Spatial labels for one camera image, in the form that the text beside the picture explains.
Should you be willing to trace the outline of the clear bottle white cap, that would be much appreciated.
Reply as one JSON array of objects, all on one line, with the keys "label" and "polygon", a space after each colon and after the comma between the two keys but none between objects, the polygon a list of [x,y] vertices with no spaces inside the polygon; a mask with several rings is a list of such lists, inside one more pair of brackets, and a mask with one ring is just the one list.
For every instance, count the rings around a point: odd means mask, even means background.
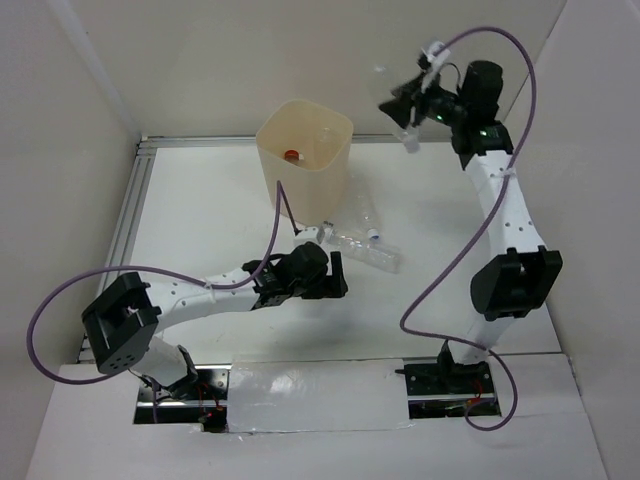
[{"label": "clear bottle white cap", "polygon": [[368,90],[376,114],[386,131],[398,140],[409,154],[420,149],[418,131],[412,126],[412,101],[404,99],[402,84],[384,65],[375,65],[369,74]]}]

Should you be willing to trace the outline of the clear bottle blue cap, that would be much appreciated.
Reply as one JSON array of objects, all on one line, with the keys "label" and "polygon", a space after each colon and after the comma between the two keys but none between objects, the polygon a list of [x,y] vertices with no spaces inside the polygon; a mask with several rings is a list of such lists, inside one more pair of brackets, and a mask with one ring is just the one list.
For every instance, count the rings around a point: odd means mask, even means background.
[{"label": "clear bottle blue cap", "polygon": [[357,225],[366,237],[372,241],[380,239],[379,219],[374,203],[368,193],[355,193],[351,201],[352,214]]},{"label": "clear bottle blue cap", "polygon": [[321,128],[314,137],[314,159],[319,164],[330,163],[342,146],[343,136],[334,129]]}]

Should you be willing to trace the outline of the red-capped labelled small bottle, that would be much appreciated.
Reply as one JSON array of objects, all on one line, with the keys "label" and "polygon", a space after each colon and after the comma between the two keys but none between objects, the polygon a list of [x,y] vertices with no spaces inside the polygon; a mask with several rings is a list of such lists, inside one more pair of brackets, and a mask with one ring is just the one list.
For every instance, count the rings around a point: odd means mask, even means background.
[{"label": "red-capped labelled small bottle", "polygon": [[304,155],[300,153],[298,150],[289,149],[286,150],[283,154],[283,159],[288,162],[298,163],[305,159]]}]

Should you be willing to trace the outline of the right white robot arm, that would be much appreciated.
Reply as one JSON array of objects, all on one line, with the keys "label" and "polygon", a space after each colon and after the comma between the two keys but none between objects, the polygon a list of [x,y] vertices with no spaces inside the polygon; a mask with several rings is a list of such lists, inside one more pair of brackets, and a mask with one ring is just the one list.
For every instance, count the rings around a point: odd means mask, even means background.
[{"label": "right white robot arm", "polygon": [[439,66],[428,60],[419,65],[418,76],[392,89],[379,109],[401,127],[431,119],[450,128],[453,150],[488,223],[490,260],[470,281],[474,313],[463,340],[446,341],[437,357],[438,384],[457,392],[479,372],[507,329],[543,305],[563,260],[559,251],[547,248],[531,220],[512,164],[511,137],[496,118],[502,68],[474,61],[462,85],[448,91],[440,85]]}]

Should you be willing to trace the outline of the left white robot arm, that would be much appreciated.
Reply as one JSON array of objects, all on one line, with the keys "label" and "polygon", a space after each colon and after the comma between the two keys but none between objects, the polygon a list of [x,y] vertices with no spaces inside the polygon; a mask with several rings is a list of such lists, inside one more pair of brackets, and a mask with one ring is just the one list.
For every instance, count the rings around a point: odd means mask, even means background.
[{"label": "left white robot arm", "polygon": [[122,274],[84,310],[82,323],[100,373],[132,370],[171,398],[186,399],[201,382],[195,364],[185,347],[166,343],[159,333],[212,315],[276,307],[291,298],[338,299],[347,291],[340,253],[307,242],[203,284],[149,283],[136,272]]}]

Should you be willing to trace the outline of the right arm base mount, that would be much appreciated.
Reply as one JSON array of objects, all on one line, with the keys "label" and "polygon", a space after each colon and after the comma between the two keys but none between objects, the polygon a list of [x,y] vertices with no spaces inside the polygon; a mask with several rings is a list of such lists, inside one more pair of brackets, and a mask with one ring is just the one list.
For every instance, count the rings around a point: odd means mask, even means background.
[{"label": "right arm base mount", "polygon": [[394,371],[405,383],[412,420],[500,416],[491,369],[486,362],[447,372],[436,360],[404,363]]}]

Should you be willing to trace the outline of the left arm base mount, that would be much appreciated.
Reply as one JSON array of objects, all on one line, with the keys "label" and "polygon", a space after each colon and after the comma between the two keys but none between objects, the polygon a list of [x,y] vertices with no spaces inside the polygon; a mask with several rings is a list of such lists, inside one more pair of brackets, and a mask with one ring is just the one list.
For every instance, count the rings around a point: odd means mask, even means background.
[{"label": "left arm base mount", "polygon": [[175,399],[162,387],[142,378],[133,417],[135,425],[192,425],[207,433],[226,433],[231,364],[197,365],[199,380],[184,398]]}]

